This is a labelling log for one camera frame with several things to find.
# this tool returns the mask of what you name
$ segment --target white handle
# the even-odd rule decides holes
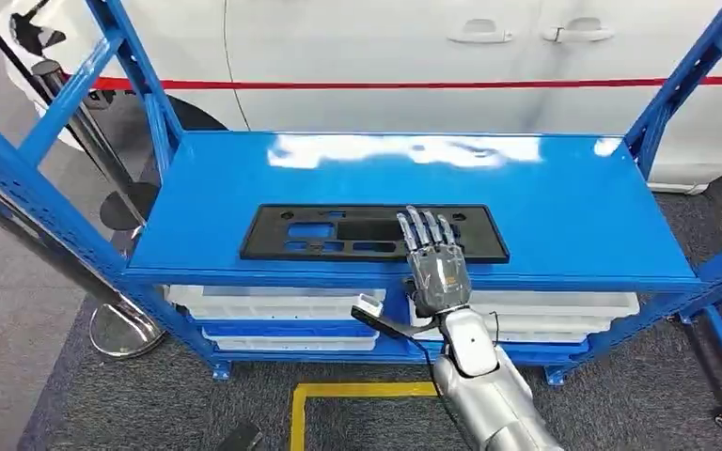
[[[513,33],[498,29],[491,19],[469,19],[454,27],[447,38],[461,44],[500,44],[510,42]]]
[[[602,25],[596,17],[578,17],[565,26],[553,26],[541,32],[542,38],[553,42],[596,42],[615,35],[615,30]]]

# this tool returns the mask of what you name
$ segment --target blue metal shelf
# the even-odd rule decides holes
[[[698,279],[618,138],[186,132],[126,276],[382,288],[405,263],[242,260],[262,204],[483,204],[508,264],[475,288],[680,291]]]
[[[240,260],[262,203],[484,204],[511,260],[470,264],[475,288],[664,291],[583,344],[504,345],[514,362],[547,366],[551,383],[667,315],[722,303],[722,253],[695,276],[645,186],[666,124],[722,57],[722,8],[622,143],[597,136],[185,132],[119,0],[87,3],[105,38],[20,148],[0,134],[0,192],[217,377],[241,360],[422,359],[408,342],[385,336],[368,352],[215,351],[153,284],[369,288],[408,273],[393,263]],[[37,170],[112,55],[146,107],[165,183],[131,262]],[[407,321],[403,306],[387,303],[395,309],[387,313]]]

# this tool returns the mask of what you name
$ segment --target white plastic bin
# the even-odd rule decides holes
[[[372,350],[379,333],[370,336],[203,336],[220,350]]]
[[[474,291],[471,307],[484,316],[494,337],[496,311],[499,339],[503,342],[578,343],[588,334],[606,331],[615,318],[637,313],[640,306],[634,293]],[[411,324],[421,326],[413,304]],[[441,340],[437,330],[416,335],[421,340]]]
[[[350,309],[361,293],[385,298],[385,289],[174,285],[167,299],[195,319],[352,319]]]

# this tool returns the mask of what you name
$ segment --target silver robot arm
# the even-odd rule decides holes
[[[562,450],[533,406],[525,379],[492,343],[483,317],[469,308],[472,288],[463,250],[447,219],[438,215],[436,221],[429,211],[410,206],[407,213],[398,220],[414,274],[411,297],[417,313],[432,322],[420,328],[396,324],[380,317],[379,304],[365,302],[353,308],[353,316],[388,334],[413,336],[438,326],[447,345],[433,364],[435,382],[479,450]]]

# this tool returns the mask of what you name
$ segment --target stanchion base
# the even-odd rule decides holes
[[[129,303],[103,304],[92,313],[89,339],[99,352],[117,359],[136,357],[162,342],[165,331]]]

